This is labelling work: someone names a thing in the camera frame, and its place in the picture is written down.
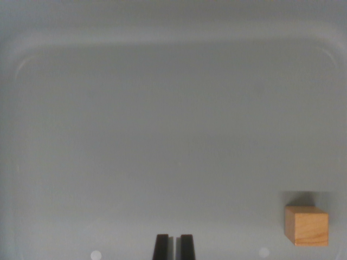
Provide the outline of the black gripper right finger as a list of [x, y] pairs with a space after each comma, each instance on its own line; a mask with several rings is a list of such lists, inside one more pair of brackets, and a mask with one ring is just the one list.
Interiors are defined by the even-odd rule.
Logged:
[[175, 260], [195, 260], [194, 238], [192, 234], [184, 234], [176, 238]]

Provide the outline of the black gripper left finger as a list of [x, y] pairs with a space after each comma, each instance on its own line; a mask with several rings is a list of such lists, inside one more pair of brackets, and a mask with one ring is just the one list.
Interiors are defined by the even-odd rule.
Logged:
[[153, 260], [174, 259], [174, 238], [168, 234], [158, 234], [153, 251]]

